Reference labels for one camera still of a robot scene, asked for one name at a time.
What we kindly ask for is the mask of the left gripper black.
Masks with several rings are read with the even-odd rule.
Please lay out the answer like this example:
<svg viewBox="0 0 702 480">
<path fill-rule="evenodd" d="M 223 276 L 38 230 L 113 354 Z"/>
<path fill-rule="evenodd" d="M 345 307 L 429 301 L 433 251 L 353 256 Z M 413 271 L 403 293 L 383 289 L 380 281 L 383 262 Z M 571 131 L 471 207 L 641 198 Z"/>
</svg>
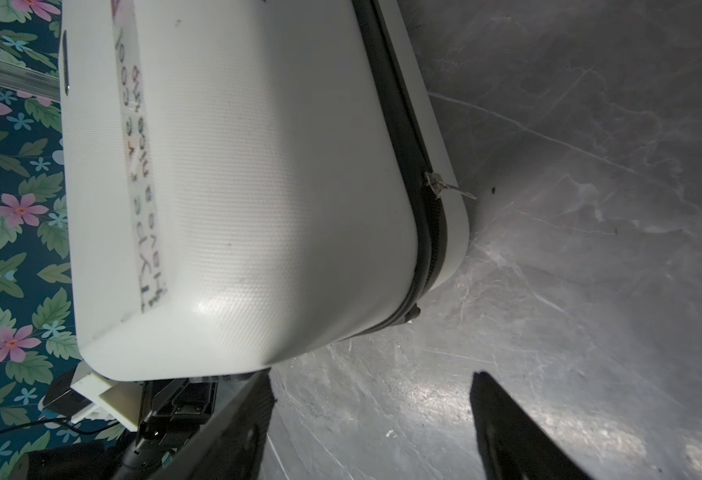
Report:
<svg viewBox="0 0 702 480">
<path fill-rule="evenodd" d="M 156 380 L 144 385 L 135 432 L 117 441 L 112 479 L 148 479 L 245 384 L 243 377 Z"/>
</svg>

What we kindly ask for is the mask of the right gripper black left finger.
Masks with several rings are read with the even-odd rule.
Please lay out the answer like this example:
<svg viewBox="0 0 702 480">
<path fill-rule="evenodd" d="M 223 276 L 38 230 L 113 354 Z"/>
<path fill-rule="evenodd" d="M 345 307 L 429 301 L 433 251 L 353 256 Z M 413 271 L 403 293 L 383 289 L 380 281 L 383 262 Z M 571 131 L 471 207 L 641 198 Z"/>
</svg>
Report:
<svg viewBox="0 0 702 480">
<path fill-rule="evenodd" d="M 210 420 L 152 477 L 258 478 L 276 404 L 269 373 L 266 369 L 219 380 Z"/>
</svg>

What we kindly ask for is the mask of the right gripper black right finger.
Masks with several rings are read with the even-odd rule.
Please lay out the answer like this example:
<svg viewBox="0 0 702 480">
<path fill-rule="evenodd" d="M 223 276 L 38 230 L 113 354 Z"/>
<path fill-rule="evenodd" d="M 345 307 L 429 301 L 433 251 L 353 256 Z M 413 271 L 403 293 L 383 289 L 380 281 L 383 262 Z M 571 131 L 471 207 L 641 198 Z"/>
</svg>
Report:
<svg viewBox="0 0 702 480">
<path fill-rule="evenodd" d="M 590 478 L 489 373 L 473 374 L 470 405 L 488 479 Z"/>
</svg>

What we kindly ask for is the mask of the white black suitcase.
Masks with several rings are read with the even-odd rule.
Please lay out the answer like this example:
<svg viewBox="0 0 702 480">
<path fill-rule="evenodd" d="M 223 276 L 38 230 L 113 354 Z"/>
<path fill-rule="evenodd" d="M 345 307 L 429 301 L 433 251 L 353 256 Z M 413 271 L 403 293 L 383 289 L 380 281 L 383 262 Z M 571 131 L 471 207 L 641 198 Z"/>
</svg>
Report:
<svg viewBox="0 0 702 480">
<path fill-rule="evenodd" d="M 246 374 L 404 323 L 469 240 L 394 1 L 68 1 L 78 346 L 100 375 Z"/>
</svg>

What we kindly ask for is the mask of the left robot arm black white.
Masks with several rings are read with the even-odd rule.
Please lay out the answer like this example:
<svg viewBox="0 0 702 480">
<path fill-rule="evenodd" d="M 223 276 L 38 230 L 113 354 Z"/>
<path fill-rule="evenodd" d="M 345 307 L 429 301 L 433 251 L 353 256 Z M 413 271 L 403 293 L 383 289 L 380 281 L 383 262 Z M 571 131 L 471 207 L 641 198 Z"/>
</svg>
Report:
<svg viewBox="0 0 702 480">
<path fill-rule="evenodd" d="M 138 424 L 100 441 L 23 454 L 13 479 L 255 479 L 274 407 L 260 372 L 234 380 L 161 380 L 142 387 Z"/>
</svg>

